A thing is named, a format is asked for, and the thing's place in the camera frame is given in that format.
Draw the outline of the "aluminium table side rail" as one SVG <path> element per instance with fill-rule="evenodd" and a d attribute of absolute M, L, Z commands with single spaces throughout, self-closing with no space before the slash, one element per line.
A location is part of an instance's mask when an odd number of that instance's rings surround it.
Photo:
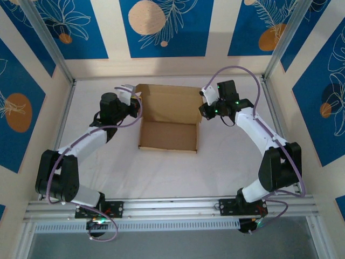
<path fill-rule="evenodd" d="M 37 174 L 37 179 L 35 183 L 35 191 L 36 193 L 40 194 L 42 197 L 45 197 L 48 204 L 55 204 L 59 203 L 59 201 L 51 201 L 50 198 L 47 196 L 50 192 L 47 192 L 48 181 L 54 167 L 55 162 L 59 158 L 59 154 L 57 149 L 60 147 L 60 143 L 62 140 L 63 132 L 66 125 L 66 120 L 68 117 L 68 113 L 70 110 L 71 102 L 73 99 L 74 91 L 75 91 L 75 79 L 73 79 L 73 83 L 70 87 L 70 91 L 67 97 L 66 104 L 63 106 L 64 112 L 62 114 L 62 118 L 59 120 L 59 127 L 58 127 L 58 134 L 56 140 L 54 142 L 53 150 L 47 149 L 43 152 L 40 158 L 39 169 Z"/>
<path fill-rule="evenodd" d="M 296 184 L 299 193 L 294 195 L 304 197 L 306 195 L 305 185 L 302 180 L 302 159 L 301 147 L 296 143 L 287 143 L 285 140 L 278 140 L 280 134 L 284 132 L 284 120 L 282 119 L 281 109 L 278 107 L 278 101 L 273 88 L 266 82 L 264 77 L 261 78 L 261 84 L 265 98 L 267 100 L 274 127 L 278 131 L 274 137 L 274 143 L 277 148 L 270 148 L 268 155 L 264 155 L 264 167 L 269 167 L 269 174 L 265 182 L 273 187 L 273 191 L 288 193 L 283 190 Z"/>

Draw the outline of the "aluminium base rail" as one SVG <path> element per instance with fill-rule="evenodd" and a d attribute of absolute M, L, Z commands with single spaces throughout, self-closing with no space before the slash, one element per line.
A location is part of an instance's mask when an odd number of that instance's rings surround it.
<path fill-rule="evenodd" d="M 220 218 L 219 200 L 228 196 L 185 197 L 165 199 L 122 199 L 121 218 L 116 220 L 182 220 Z M 318 216 L 319 210 L 312 195 L 304 198 L 291 195 L 272 197 L 266 201 L 267 217 L 283 216 Z M 45 201 L 30 201 L 24 214 L 24 222 L 74 221 L 76 206 L 72 204 L 50 205 Z"/>

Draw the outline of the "brown cardboard paper box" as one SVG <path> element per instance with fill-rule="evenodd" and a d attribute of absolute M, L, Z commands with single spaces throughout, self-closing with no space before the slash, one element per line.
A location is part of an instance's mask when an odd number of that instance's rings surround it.
<path fill-rule="evenodd" d="M 198 151 L 200 88 L 138 84 L 143 104 L 139 148 L 178 152 Z"/>

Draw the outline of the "aluminium frame post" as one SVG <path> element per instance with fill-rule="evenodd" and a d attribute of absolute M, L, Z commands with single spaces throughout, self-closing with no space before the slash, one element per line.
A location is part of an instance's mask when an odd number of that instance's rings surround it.
<path fill-rule="evenodd" d="M 54 63 L 60 68 L 60 71 L 62 72 L 68 83 L 71 86 L 74 86 L 75 79 L 73 78 L 69 68 L 67 67 L 61 51 L 59 50 L 55 40 L 49 32 L 35 5 L 31 0 L 18 0 L 18 2 L 40 41 L 53 59 Z"/>
<path fill-rule="evenodd" d="M 311 5 L 312 0 L 298 0 L 295 10 L 292 12 L 291 17 L 285 27 L 285 30 L 280 37 L 272 57 L 263 73 L 263 82 L 268 82 L 273 74 L 276 66 L 280 63 L 281 57 L 289 46 L 294 34 L 296 33 L 300 23 L 302 22 L 307 10 Z"/>

